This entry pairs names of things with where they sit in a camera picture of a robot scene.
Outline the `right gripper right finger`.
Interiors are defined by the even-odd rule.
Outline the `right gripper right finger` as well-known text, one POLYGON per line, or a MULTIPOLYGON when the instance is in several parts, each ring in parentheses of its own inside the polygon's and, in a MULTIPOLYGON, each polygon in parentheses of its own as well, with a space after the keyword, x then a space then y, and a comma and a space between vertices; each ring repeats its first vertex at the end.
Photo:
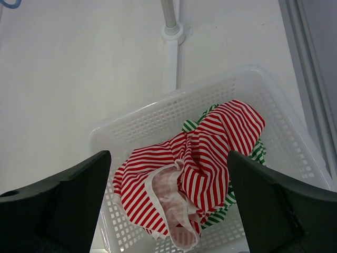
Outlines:
POLYGON ((227 165, 250 252, 336 252, 336 192, 237 151, 227 165))

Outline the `red striped tank top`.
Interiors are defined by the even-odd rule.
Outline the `red striped tank top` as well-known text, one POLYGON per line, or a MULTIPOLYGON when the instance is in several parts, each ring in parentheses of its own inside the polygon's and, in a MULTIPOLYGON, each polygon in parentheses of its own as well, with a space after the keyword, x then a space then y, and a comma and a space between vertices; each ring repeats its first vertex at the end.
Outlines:
POLYGON ((112 201, 130 223, 181 250, 195 247, 209 216, 230 192, 230 151, 252 153, 265 121, 231 100, 162 143, 135 149, 113 177, 112 201))

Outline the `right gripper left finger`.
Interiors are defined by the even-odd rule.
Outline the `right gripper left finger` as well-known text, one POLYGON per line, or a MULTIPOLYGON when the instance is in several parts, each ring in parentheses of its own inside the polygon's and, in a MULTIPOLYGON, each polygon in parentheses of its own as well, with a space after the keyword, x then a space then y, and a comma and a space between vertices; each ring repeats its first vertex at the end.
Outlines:
POLYGON ((89 252, 111 166, 104 150, 1 194, 1 252, 89 252))

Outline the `blue wire hanger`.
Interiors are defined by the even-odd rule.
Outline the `blue wire hanger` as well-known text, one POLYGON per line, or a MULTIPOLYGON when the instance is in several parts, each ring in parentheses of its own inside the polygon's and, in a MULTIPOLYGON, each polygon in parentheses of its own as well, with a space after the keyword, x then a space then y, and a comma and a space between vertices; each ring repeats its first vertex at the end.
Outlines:
POLYGON ((8 9, 17 9, 21 5, 22 0, 15 0, 13 3, 9 3, 5 0, 0 0, 0 3, 8 9))

